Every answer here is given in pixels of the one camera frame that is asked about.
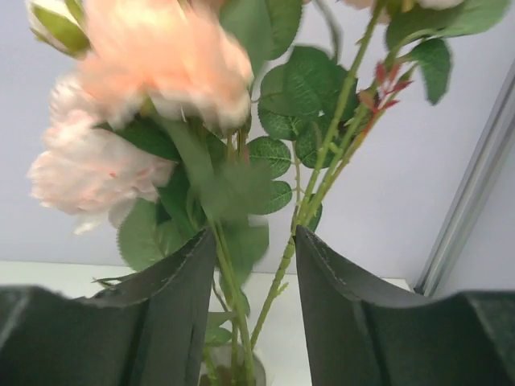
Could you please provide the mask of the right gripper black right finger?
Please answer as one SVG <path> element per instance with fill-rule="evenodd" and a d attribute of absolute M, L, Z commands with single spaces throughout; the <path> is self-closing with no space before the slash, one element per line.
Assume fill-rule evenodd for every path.
<path fill-rule="evenodd" d="M 302 226 L 295 249 L 314 385 L 513 384 L 513 292 L 427 298 L 362 269 Z"/>

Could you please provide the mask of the single pink rose stem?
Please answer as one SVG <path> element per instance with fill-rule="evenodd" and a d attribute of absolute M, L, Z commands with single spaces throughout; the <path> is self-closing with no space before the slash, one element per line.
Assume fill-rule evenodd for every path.
<path fill-rule="evenodd" d="M 303 201 L 291 228 L 315 230 L 322 202 L 341 171 L 361 147 L 398 94 L 422 72 L 426 99 L 438 104 L 451 77 L 451 50 L 447 40 L 478 35 L 496 26 L 506 15 L 509 1 L 372 1 L 371 17 L 359 40 L 359 49 L 341 85 L 326 131 L 315 128 L 316 161 Z M 385 24 L 386 57 L 380 60 L 370 86 L 353 92 L 356 74 L 375 28 Z"/>

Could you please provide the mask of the pink flowers with green leaves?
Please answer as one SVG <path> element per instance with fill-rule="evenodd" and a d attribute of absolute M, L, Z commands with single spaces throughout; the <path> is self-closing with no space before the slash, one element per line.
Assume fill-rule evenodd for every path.
<path fill-rule="evenodd" d="M 87 1 L 92 48 L 80 63 L 89 97 L 112 129 L 151 123 L 179 152 L 182 198 L 167 183 L 160 199 L 184 227 L 212 230 L 220 287 L 233 320 L 232 372 L 253 385 L 256 362 L 243 285 L 269 246 L 259 212 L 273 181 L 251 162 L 245 131 L 254 77 L 270 50 L 263 1 Z"/>

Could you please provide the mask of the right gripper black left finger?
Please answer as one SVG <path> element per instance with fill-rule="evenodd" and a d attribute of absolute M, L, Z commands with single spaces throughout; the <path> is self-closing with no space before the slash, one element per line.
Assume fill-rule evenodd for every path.
<path fill-rule="evenodd" d="M 197 384 L 215 259 L 202 231 L 91 298 L 2 287 L 2 384 Z"/>

